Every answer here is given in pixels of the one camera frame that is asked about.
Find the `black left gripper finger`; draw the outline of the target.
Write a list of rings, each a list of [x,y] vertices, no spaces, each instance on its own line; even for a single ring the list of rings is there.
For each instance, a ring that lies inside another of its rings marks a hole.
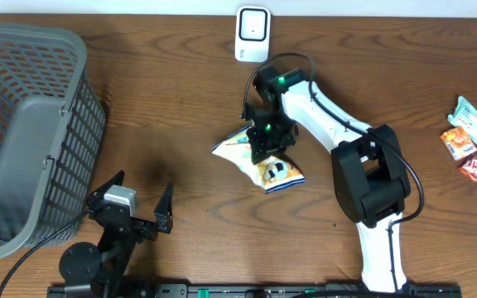
[[[86,197],[86,203],[94,203],[97,200],[101,200],[104,198],[106,192],[113,186],[113,185],[122,185],[123,179],[125,176],[124,171],[119,171],[116,173],[110,180],[102,184],[96,190],[91,191]]]
[[[174,185],[168,185],[161,196],[156,208],[154,209],[154,215],[156,217],[157,229],[161,233],[170,234],[173,228],[173,215],[172,215],[172,196]]]

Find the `small orange sachet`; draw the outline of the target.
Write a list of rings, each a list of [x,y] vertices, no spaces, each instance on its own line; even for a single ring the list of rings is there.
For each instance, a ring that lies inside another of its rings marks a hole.
[[[443,132],[440,138],[455,161],[466,158],[477,151],[477,146],[462,127],[455,127]]]

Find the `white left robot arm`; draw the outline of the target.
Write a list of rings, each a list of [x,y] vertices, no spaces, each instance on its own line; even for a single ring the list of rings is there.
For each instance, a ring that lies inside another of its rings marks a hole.
[[[97,244],[75,243],[61,255],[59,271],[65,283],[50,286],[49,297],[153,297],[155,290],[143,279],[126,276],[135,247],[155,241],[159,233],[173,228],[173,185],[168,185],[156,208],[153,221],[135,216],[137,192],[123,186],[124,172],[86,198],[88,216],[103,229]]]

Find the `teal wet wipes pack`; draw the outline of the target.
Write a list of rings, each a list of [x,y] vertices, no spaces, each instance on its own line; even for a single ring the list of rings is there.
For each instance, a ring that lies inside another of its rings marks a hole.
[[[447,121],[454,127],[462,127],[472,142],[477,146],[477,109],[462,95]]]

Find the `yellow snack bag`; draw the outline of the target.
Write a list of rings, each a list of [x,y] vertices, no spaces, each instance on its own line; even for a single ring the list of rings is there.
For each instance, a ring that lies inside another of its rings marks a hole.
[[[255,185],[262,187],[266,195],[303,184],[304,175],[291,161],[270,156],[257,165],[253,164],[252,148],[247,136],[249,128],[250,125],[242,127],[214,145],[212,153],[233,162]]]

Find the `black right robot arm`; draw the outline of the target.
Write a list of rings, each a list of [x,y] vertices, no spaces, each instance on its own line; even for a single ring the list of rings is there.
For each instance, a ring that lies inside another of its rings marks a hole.
[[[398,224],[411,186],[395,132],[352,118],[300,69],[281,74],[271,65],[259,68],[247,86],[264,103],[244,105],[243,116],[253,123],[247,131],[253,164],[295,145],[303,126],[330,154],[335,198],[359,232],[364,285],[375,292],[402,292],[407,278]]]

